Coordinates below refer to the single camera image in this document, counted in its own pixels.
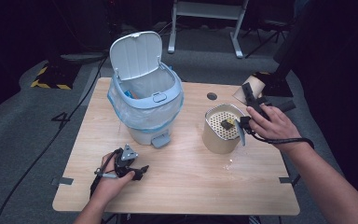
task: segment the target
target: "trash can lid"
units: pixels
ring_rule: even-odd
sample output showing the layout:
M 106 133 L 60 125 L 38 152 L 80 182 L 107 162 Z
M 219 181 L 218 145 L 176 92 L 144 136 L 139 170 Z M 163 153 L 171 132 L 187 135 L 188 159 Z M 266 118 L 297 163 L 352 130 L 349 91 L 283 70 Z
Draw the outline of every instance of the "trash can lid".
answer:
M 126 35 L 116 40 L 110 48 L 110 60 L 121 80 L 147 75 L 161 61 L 161 37 L 152 31 Z

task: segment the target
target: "perforated basket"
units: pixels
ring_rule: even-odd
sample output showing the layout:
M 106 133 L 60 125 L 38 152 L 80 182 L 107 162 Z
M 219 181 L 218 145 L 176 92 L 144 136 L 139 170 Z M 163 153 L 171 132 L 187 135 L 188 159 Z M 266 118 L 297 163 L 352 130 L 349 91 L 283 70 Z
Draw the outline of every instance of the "perforated basket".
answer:
M 214 153 L 225 154 L 232 152 L 240 142 L 240 136 L 235 126 L 226 130 L 222 126 L 225 119 L 237 119 L 244 116 L 235 105 L 219 105 L 205 114 L 202 141 Z

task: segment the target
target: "person's right hand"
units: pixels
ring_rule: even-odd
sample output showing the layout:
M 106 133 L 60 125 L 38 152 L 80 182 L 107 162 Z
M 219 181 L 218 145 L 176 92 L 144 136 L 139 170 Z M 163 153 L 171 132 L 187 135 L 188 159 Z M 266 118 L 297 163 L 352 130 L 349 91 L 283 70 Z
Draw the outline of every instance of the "person's right hand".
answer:
M 249 115 L 252 117 L 252 119 L 249 120 L 249 125 L 258 135 L 269 139 L 301 137 L 297 127 L 279 108 L 275 106 L 261 105 L 261 109 L 268 115 L 270 120 L 263 118 L 263 116 L 261 116 L 252 107 L 248 106 L 246 108 Z M 285 143 L 274 146 L 280 151 L 288 153 L 292 149 L 296 148 L 296 145 L 298 144 L 301 143 Z

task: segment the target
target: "table top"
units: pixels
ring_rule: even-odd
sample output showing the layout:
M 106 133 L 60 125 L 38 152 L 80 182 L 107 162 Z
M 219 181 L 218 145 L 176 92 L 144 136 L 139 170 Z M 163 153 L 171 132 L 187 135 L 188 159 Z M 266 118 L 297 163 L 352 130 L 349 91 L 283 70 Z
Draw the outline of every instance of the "table top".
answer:
M 232 94 L 239 86 L 183 83 L 185 101 L 174 121 L 171 142 L 161 149 L 137 144 L 120 122 L 106 94 L 110 78 L 100 78 L 91 96 L 74 148 L 63 173 L 72 185 L 60 185 L 53 207 L 81 211 L 89 200 L 94 171 L 102 156 L 129 144 L 139 157 L 131 165 L 150 165 L 141 181 L 131 181 L 108 204 L 113 213 L 288 215 L 299 213 L 282 155 L 272 145 L 246 136 L 228 154 L 215 154 L 202 142 L 205 113 L 232 104 L 245 105 Z M 207 94 L 213 92 L 212 101 Z

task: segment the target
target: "forearm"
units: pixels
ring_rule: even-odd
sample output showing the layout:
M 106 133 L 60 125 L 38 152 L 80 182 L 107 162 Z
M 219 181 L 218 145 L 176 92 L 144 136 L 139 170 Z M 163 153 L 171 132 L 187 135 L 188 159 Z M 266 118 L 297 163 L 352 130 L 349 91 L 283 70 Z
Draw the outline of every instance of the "forearm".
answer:
M 100 224 L 106 204 L 90 200 L 76 218 L 75 224 Z
M 308 144 L 288 153 L 329 223 L 358 223 L 358 191 Z

